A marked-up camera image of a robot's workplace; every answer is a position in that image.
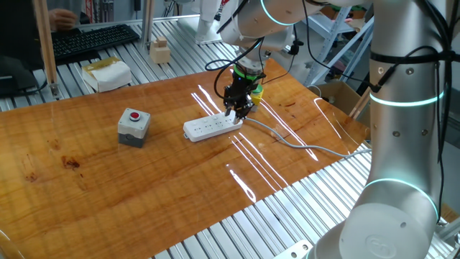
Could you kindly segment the person's bare hand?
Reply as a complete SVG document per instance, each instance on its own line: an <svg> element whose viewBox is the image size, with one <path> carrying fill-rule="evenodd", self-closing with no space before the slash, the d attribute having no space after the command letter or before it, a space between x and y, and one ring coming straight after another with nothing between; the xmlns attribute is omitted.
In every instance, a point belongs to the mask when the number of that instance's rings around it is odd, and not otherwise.
<svg viewBox="0 0 460 259"><path fill-rule="evenodd" d="M79 18L67 9L52 9L48 12L50 28L53 31L68 31L76 25Z"/></svg>

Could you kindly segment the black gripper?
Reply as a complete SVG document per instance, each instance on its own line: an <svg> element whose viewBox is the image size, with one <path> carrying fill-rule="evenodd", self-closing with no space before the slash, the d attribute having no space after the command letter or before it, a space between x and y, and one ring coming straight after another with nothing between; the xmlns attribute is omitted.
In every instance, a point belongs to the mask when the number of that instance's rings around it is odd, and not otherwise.
<svg viewBox="0 0 460 259"><path fill-rule="evenodd" d="M232 107L248 93L255 90L256 87L257 82L255 80L244 78L239 75L233 75L233 81L231 84L224 88L224 116L229 116ZM252 101L236 105L234 108L235 115L233 123L238 124L242 119L245 119L248 113L252 110L253 106L254 103Z"/></svg>

